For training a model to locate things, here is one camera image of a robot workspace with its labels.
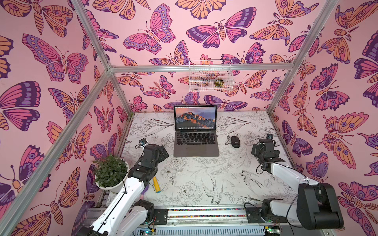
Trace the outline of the black wireless mouse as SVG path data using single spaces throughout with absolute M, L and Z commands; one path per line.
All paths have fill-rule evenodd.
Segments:
M 240 148 L 241 142 L 238 136 L 231 136 L 230 141 L 231 141 L 232 147 Z

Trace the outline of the grey laptop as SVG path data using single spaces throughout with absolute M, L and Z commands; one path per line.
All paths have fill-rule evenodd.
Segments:
M 174 157 L 220 155 L 216 133 L 217 111 L 216 105 L 174 106 Z

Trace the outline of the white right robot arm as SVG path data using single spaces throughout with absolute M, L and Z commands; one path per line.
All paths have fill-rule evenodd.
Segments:
M 260 139 L 253 145 L 252 155 L 263 171 L 283 180 L 296 196 L 290 202 L 265 199 L 260 208 L 262 219 L 268 222 L 283 217 L 290 225 L 307 230 L 343 228 L 344 219 L 333 186 L 312 180 L 284 165 L 279 150 L 274 149 L 275 144 L 272 139 Z

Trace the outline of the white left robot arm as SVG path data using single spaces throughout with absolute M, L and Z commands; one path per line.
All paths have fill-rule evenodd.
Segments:
M 158 171 L 158 164 L 169 157 L 164 146 L 146 144 L 138 162 L 130 169 L 123 187 L 108 208 L 90 227 L 81 227 L 77 236 L 130 236 L 143 224 L 155 221 L 154 204 L 140 199 Z

